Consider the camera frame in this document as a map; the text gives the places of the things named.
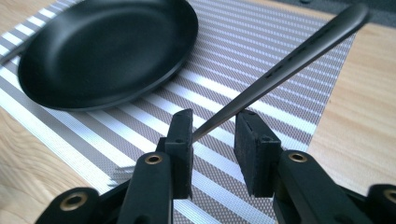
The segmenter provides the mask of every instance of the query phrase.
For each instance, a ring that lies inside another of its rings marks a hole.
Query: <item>striped placemat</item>
[[[22,92],[19,58],[0,67],[0,106],[104,193],[119,167],[155,150],[172,115],[192,108],[197,128],[325,21],[239,0],[190,0],[199,34],[186,65],[169,83],[133,103],[68,113]],[[0,54],[19,45],[73,1],[59,0],[0,37]],[[288,149],[305,151],[353,38],[309,65],[249,109]],[[234,119],[193,145],[192,200],[175,201],[176,223],[273,223],[269,199],[248,197],[233,155]]]

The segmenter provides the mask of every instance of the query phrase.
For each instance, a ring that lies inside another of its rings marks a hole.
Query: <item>clamp jaw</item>
[[[95,189],[70,189],[36,223],[173,223],[173,200],[192,196],[191,137],[187,109],[173,116],[156,151],[137,160],[130,180],[100,196]],[[236,115],[234,155],[247,193],[273,198],[280,224],[396,222],[396,186],[374,185],[367,197],[339,187],[309,154],[284,151],[254,112]]]

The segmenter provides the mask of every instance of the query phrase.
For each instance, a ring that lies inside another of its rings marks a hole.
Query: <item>wooden table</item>
[[[307,15],[332,15],[254,0]],[[0,33],[53,0],[0,2]],[[340,185],[366,194],[396,185],[396,30],[368,24],[357,34],[308,153]],[[89,186],[0,108],[0,223],[34,223],[58,194]]]

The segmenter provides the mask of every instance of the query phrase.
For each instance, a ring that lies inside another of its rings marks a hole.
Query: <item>pan handle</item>
[[[368,7],[364,4],[356,4],[342,11],[199,127],[192,134],[192,141],[197,141],[220,126],[347,39],[358,31],[369,18]]]
[[[19,44],[17,47],[9,51],[5,56],[3,56],[0,59],[0,65],[3,65],[4,63],[8,62],[9,60],[15,58],[18,54],[24,52],[29,46],[29,44],[33,41],[35,38],[35,35],[29,36],[26,40],[22,41],[21,44]]]

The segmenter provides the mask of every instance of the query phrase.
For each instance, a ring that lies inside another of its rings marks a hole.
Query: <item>frying pan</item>
[[[186,61],[198,20],[185,0],[86,0],[49,21],[18,76],[40,105],[93,110],[159,87]]]

